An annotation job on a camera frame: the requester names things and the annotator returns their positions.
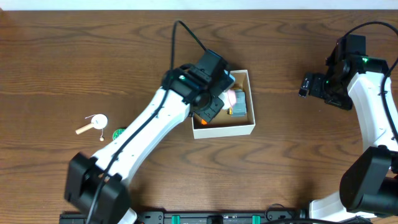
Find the white duck toy pink hat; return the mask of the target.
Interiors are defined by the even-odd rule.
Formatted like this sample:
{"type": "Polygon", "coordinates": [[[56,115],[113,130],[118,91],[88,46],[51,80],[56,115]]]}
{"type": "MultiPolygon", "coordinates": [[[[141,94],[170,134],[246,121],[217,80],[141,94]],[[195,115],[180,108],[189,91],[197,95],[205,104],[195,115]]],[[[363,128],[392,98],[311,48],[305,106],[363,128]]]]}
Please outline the white duck toy pink hat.
{"type": "Polygon", "coordinates": [[[246,115],[246,103],[244,92],[241,90],[228,90],[212,99],[210,107],[205,110],[205,118],[212,117],[211,121],[199,119],[201,125],[219,125],[232,123],[239,117],[246,115]]]}

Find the grey yellow toy truck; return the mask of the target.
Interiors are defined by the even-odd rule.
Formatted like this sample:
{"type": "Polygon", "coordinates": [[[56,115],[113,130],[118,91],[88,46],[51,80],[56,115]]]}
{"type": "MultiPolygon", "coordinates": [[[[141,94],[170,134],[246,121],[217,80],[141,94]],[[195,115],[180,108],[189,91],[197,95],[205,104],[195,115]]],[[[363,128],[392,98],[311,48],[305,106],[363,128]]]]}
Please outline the grey yellow toy truck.
{"type": "Polygon", "coordinates": [[[235,104],[228,109],[228,114],[232,117],[243,117],[247,115],[246,108],[246,95],[240,89],[233,90],[233,95],[235,99],[235,104]]]}

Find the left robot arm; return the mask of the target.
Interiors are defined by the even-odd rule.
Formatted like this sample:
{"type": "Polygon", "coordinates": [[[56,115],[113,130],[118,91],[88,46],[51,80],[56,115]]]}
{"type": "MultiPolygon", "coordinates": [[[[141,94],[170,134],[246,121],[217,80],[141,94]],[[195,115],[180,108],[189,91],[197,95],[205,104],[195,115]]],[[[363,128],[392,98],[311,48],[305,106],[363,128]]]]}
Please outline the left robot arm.
{"type": "Polygon", "coordinates": [[[161,140],[192,114],[209,123],[224,107],[221,94],[235,82],[228,62],[206,50],[195,64],[168,70],[145,110],[124,132],[91,157],[69,162],[65,200],[87,223],[134,223],[129,184],[161,140]]]}

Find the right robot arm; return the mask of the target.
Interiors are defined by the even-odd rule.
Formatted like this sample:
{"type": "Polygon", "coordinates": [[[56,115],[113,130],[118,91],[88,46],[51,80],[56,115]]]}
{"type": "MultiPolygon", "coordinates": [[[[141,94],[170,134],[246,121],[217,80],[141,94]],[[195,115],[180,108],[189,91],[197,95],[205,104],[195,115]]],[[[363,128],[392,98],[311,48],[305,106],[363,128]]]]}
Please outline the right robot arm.
{"type": "Polygon", "coordinates": [[[343,110],[355,109],[363,154],[344,173],[339,190],[310,202],[311,219],[343,222],[354,217],[397,215],[397,137],[390,125],[397,120],[387,62],[366,55],[366,38],[340,38],[326,59],[328,71],[306,73],[299,95],[314,96],[343,110]]]}

